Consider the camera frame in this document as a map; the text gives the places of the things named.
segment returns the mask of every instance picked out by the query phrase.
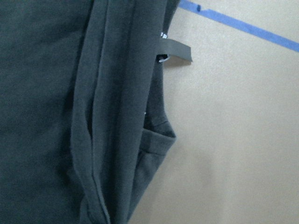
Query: blue painter's tape strip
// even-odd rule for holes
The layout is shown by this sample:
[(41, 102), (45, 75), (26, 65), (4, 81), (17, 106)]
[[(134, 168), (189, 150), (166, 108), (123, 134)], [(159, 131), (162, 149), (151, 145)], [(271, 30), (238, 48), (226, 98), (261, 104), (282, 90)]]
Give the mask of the blue painter's tape strip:
[(230, 27), (236, 28), (238, 30), (244, 31), (246, 33), (252, 34), (254, 36), (263, 38), (272, 43), (275, 43), (275, 44), (281, 45), (283, 47), (286, 47), (288, 49), (299, 52), (299, 43), (297, 43), (295, 41), (292, 41), (292, 40), (289, 40), (282, 36), (279, 36), (277, 34), (271, 33), (267, 30), (255, 27), (255, 26), (245, 23), (241, 20), (237, 20), (237, 19), (229, 17), (227, 15), (218, 13), (211, 9), (200, 10), (200, 6), (193, 2), (190, 2), (187, 0), (181, 0), (179, 7), (186, 9), (188, 11), (191, 11), (193, 13), (197, 13), (197, 14), (204, 16), (206, 18), (209, 18), (211, 20), (214, 20), (214, 21), (223, 23), (225, 25), (228, 25)]

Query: garment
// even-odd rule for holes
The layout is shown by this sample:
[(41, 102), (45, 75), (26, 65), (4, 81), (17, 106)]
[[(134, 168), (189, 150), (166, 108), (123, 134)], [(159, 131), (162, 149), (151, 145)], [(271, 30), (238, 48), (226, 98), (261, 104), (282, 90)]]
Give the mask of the garment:
[(125, 224), (176, 135), (156, 59), (177, 0), (0, 4), (0, 223)]

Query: dark t-shirt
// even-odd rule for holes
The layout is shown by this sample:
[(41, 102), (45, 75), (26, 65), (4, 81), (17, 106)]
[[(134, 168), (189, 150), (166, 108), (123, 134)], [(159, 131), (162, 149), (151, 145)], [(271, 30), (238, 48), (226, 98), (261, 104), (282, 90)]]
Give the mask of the dark t-shirt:
[(1, 2), (1, 224), (127, 223), (176, 139), (156, 52), (177, 5)]

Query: dark gray fabric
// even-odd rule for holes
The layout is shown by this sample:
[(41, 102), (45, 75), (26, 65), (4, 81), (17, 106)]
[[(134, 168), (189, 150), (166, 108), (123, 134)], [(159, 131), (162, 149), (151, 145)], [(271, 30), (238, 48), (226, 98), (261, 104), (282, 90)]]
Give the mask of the dark gray fabric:
[(176, 139), (156, 56), (178, 2), (1, 2), (1, 224), (128, 222)]

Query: blue tape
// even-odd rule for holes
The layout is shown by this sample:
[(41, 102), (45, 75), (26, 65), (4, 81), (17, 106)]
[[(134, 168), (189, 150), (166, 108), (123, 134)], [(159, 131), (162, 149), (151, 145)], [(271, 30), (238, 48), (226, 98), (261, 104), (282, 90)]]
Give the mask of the blue tape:
[(263, 38), (265, 40), (268, 40), (272, 43), (278, 44), (285, 48), (299, 52), (299, 43), (297, 43), (295, 41), (292, 41), (292, 40), (289, 40), (282, 36), (279, 36), (277, 34), (271, 33), (267, 30), (255, 27), (255, 26), (245, 23), (241, 20), (237, 20), (237, 19), (229, 17), (227, 15), (218, 13), (211, 9), (200, 10), (200, 5), (195, 4), (193, 2), (190, 2), (187, 0), (181, 0), (179, 7), (186, 9), (188, 11), (191, 11), (193, 13), (199, 14), (201, 16), (204, 16), (206, 18), (209, 18), (211, 20), (215, 20), (217, 22), (223, 23), (230, 27), (236, 28), (238, 30), (244, 31), (246, 33), (252, 34), (254, 36)]

